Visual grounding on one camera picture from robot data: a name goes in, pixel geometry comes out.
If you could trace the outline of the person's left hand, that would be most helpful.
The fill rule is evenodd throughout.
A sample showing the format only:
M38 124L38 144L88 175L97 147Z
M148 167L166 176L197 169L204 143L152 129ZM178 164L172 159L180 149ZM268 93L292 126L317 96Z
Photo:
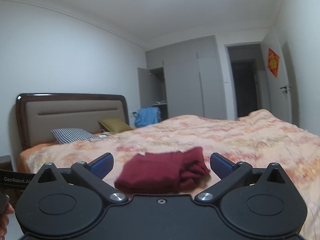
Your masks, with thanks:
M4 212L0 216L0 237L1 239L5 239L7 234L7 226L9 224L9 215L15 213L14 208L10 203L6 205Z

